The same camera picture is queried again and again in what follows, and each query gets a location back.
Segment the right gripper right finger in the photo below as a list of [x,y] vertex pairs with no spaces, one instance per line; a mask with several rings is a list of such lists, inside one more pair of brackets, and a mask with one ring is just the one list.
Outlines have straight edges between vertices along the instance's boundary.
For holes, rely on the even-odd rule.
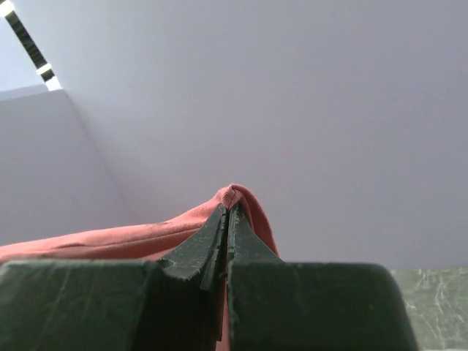
[[368,263],[287,263],[230,210],[227,305],[232,350],[416,350],[400,289]]

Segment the salmon pink t shirt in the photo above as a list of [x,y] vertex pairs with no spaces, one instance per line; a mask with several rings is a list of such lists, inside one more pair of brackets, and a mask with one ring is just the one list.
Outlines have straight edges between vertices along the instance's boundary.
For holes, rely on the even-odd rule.
[[[209,201],[166,222],[94,230],[1,248],[1,266],[12,260],[147,260],[155,261],[172,252],[208,220],[214,209],[223,205],[229,212],[242,205],[254,233],[278,256],[272,229],[257,198],[236,184],[220,189]],[[221,277],[224,282],[222,337],[214,350],[232,350],[229,343],[226,260]]]

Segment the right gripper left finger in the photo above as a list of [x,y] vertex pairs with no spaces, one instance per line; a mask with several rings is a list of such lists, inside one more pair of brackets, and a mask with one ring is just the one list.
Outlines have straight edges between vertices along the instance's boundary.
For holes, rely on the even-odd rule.
[[227,222],[217,206],[155,260],[12,260],[1,266],[3,350],[214,350]]

